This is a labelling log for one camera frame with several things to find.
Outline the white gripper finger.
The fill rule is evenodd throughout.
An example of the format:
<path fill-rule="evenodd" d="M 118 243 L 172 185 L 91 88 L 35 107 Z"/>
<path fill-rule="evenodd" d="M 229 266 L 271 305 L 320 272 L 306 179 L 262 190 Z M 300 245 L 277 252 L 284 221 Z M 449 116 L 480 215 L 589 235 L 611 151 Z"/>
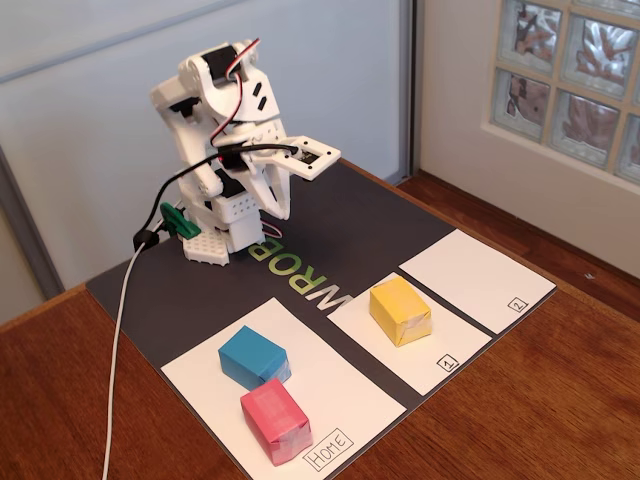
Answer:
<path fill-rule="evenodd" d="M 282 213 L 271 187 L 271 168 L 273 166 L 283 168 L 280 163 L 274 158 L 253 161 L 249 157 L 243 157 L 242 160 L 247 170 L 239 173 L 239 181 L 254 197 L 259 208 L 278 219 L 288 220 L 290 213 Z"/>
<path fill-rule="evenodd" d="M 291 210 L 290 173 L 281 167 L 273 166 L 271 168 L 271 187 L 282 213 L 289 214 Z"/>

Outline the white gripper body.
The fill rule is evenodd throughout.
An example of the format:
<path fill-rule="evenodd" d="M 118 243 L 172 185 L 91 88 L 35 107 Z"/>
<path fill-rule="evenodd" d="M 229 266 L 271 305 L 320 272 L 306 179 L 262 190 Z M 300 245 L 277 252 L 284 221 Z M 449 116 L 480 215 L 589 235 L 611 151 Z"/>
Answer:
<path fill-rule="evenodd" d="M 267 148 L 238 152 L 244 146 L 280 144 L 286 132 L 278 119 L 263 123 L 229 122 L 213 137 L 213 148 L 225 169 L 283 169 L 286 151 Z"/>

